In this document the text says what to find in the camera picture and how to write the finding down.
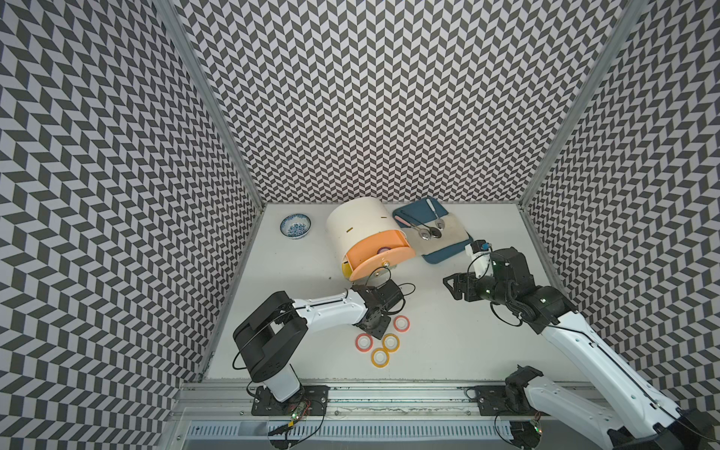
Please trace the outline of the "yellow drawer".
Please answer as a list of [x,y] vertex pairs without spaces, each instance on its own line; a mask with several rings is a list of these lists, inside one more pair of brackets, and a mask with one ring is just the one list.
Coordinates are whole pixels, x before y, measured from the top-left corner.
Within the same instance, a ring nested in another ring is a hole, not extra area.
[[348,261],[344,261],[341,264],[341,272],[343,277],[345,277],[345,279],[348,279],[348,281],[351,281],[353,279],[354,270],[352,268],[352,265]]

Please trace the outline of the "pink top drawer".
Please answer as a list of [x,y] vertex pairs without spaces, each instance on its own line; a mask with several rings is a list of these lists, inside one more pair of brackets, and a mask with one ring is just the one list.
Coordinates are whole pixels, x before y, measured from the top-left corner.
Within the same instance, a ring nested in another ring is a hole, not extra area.
[[[391,250],[377,254],[382,247]],[[353,245],[345,254],[343,262],[348,261],[354,270],[350,281],[358,281],[369,277],[378,268],[397,266],[414,257],[416,251],[410,247],[405,234],[400,230],[388,230]]]

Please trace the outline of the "white drawer cabinet shell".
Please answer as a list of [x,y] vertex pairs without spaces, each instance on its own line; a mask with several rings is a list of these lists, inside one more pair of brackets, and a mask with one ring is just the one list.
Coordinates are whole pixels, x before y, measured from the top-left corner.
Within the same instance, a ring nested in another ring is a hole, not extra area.
[[347,251],[361,240],[388,230],[401,231],[386,206],[372,197],[341,204],[329,215],[325,226],[329,241],[341,262]]

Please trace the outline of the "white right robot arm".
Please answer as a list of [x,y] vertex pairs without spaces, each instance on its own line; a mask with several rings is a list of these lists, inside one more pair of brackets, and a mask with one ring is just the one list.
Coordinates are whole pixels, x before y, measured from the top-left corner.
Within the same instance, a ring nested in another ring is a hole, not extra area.
[[558,385],[531,366],[505,379],[501,414],[547,414],[603,449],[705,449],[718,443],[708,412],[683,409],[609,347],[560,290],[534,282],[514,247],[469,245],[468,268],[444,277],[455,300],[503,306],[564,354],[607,401],[607,407]]

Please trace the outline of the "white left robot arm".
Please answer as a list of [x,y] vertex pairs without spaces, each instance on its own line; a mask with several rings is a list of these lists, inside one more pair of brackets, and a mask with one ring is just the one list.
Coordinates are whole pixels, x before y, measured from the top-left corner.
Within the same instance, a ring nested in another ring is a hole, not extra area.
[[404,305],[401,287],[391,280],[315,299],[292,299],[287,292],[274,292],[234,330],[232,340],[251,380],[275,401],[285,403],[296,399],[302,389],[290,360],[308,333],[354,326],[380,339]]

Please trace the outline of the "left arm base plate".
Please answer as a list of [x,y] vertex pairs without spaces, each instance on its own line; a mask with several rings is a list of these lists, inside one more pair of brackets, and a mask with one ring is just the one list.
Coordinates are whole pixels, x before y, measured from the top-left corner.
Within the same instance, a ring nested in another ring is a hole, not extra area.
[[265,386],[258,386],[252,403],[253,416],[284,416],[289,417],[300,403],[309,407],[310,416],[324,416],[329,399],[328,385],[302,385],[301,389],[290,399],[278,401]]

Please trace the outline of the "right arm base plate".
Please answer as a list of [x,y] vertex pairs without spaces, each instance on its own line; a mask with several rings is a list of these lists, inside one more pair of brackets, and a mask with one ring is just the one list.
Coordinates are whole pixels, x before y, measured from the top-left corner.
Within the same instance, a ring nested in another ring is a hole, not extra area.
[[466,397],[474,402],[480,416],[547,416],[533,408],[519,387],[483,384],[466,390]]

